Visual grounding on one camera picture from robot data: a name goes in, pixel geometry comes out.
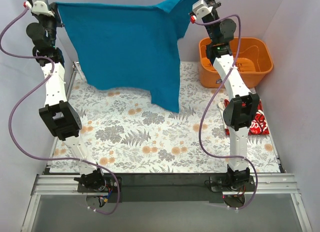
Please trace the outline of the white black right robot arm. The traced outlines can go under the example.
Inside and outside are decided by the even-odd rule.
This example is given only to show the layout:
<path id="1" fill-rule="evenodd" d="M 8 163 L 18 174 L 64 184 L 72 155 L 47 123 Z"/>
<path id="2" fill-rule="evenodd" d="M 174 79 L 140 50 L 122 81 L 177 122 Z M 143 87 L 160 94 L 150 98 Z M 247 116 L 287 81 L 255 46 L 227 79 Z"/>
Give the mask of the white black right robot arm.
<path id="1" fill-rule="evenodd" d="M 244 189 L 250 182 L 248 134 L 258 110 L 260 98 L 244 84 L 236 67 L 237 55 L 233 55 L 230 42 L 235 31 L 241 29 L 230 17 L 221 19 L 217 8 L 220 2 L 199 0 L 192 7 L 196 24 L 206 28 L 210 43 L 206 46 L 206 57 L 216 69 L 226 88 L 229 103 L 223 111 L 223 120 L 230 136 L 230 155 L 227 156 L 227 172 L 221 177 L 211 177 L 208 184 L 212 191 L 228 188 Z"/>

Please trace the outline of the teal blue t shirt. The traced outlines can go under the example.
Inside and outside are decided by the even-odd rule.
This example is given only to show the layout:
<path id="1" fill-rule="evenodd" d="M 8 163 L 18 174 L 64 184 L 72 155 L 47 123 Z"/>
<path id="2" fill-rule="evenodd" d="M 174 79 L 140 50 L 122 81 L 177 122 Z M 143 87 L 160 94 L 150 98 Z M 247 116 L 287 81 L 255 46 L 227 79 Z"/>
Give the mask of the teal blue t shirt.
<path id="1" fill-rule="evenodd" d="M 152 6 L 58 3 L 87 82 L 100 90 L 147 90 L 151 101 L 179 111 L 180 56 L 189 12 L 197 0 Z"/>

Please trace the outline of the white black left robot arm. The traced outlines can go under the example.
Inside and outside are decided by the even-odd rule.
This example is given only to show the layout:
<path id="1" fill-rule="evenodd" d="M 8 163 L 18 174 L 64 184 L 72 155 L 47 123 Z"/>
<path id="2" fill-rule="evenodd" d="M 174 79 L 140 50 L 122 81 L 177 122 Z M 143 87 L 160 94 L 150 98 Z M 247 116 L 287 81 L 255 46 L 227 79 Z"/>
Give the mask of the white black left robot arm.
<path id="1" fill-rule="evenodd" d="M 57 28 L 62 27 L 58 7 L 48 0 L 27 0 L 24 6 L 37 19 L 27 26 L 26 34 L 34 44 L 32 54 L 48 78 L 45 103 L 39 115 L 51 134 L 63 141 L 72 156 L 78 158 L 80 177 L 75 180 L 87 189 L 103 191 L 107 186 L 103 171 L 96 167 L 80 136 L 81 119 L 66 96 L 65 61 L 62 51 L 56 47 Z"/>

